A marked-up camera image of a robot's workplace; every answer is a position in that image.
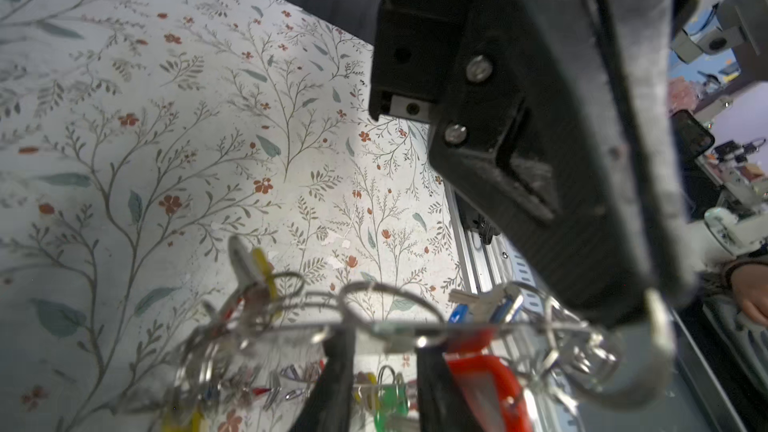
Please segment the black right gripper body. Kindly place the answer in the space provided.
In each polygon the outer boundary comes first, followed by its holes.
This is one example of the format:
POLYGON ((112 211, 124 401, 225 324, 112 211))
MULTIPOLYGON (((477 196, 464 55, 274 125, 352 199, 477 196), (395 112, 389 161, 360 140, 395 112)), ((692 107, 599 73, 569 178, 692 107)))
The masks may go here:
POLYGON ((380 0, 372 119, 511 123, 516 0, 380 0))

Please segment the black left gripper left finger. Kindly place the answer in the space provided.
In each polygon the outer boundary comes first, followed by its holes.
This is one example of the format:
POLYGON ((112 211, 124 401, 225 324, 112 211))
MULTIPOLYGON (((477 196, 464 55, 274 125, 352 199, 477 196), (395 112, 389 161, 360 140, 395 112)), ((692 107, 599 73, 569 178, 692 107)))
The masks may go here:
POLYGON ((296 326, 300 343, 320 343, 326 365, 290 431, 349 431, 356 332, 345 326, 296 326))

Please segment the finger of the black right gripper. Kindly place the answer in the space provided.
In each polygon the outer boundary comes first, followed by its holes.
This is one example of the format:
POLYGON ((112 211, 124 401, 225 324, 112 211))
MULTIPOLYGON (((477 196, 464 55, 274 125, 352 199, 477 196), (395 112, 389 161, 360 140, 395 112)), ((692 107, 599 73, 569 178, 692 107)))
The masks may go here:
POLYGON ((697 278, 667 112, 674 0, 473 0, 429 160, 578 315, 697 278))

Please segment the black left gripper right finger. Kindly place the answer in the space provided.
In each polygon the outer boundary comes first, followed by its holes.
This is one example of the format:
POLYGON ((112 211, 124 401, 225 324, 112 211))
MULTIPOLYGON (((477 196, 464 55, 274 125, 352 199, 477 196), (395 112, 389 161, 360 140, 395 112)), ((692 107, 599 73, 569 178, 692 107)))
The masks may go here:
POLYGON ((417 399, 421 431, 479 431, 439 348, 417 350, 417 399))

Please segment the red key tag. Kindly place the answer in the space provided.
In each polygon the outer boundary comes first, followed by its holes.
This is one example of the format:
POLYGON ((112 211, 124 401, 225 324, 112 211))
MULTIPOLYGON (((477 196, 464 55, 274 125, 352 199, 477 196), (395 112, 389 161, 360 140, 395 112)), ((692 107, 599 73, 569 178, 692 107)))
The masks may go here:
POLYGON ((447 365, 482 431, 533 430, 522 386, 500 357, 464 356, 447 365))

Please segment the round metal key organizer plate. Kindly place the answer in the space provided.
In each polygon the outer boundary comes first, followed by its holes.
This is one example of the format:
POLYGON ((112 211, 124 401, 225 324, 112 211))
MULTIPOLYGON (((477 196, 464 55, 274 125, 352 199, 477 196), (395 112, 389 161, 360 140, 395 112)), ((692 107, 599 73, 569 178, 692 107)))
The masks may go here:
POLYGON ((288 331, 296 326, 345 326, 356 332, 354 357, 354 406, 374 408, 380 388, 405 383, 409 399, 406 418, 392 419, 394 431, 421 431, 417 399, 417 350, 439 348, 444 359, 494 355, 492 342, 521 327, 543 336, 548 351, 531 372, 517 369, 502 359, 515 374, 526 396, 539 389, 576 414, 587 400, 615 409, 635 409, 651 402, 666 387, 676 356, 672 320, 656 290, 644 294, 650 325, 650 356, 644 372, 624 387, 604 389, 618 369, 621 356, 612 350, 607 334, 579 319, 552 296, 543 296, 543 309, 518 321, 526 289, 521 282, 506 284, 503 297, 509 309, 497 308, 489 319, 479 322, 452 322, 437 317, 428 323, 370 322, 354 312, 348 297, 357 293, 381 292, 417 306, 424 300, 388 284, 363 281, 347 284, 336 295, 299 288, 282 296, 276 289, 277 274, 258 249, 248 249, 232 237, 228 254, 238 287, 225 304, 215 310, 210 322, 197 328, 183 343, 174 384, 168 392, 163 427, 167 431, 198 431, 204 419, 225 404, 249 404, 256 397, 251 381, 258 375, 260 359, 279 351, 292 359, 298 348, 319 347, 323 358, 318 376, 300 385, 306 399, 326 365, 320 343, 300 343, 288 331))

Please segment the person hand in background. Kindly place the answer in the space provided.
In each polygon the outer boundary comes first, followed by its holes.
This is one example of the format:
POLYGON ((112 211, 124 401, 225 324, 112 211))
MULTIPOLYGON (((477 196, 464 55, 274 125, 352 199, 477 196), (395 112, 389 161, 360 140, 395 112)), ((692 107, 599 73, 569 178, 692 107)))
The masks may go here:
POLYGON ((730 276, 734 300, 753 322, 767 326, 767 265, 742 263, 730 276))

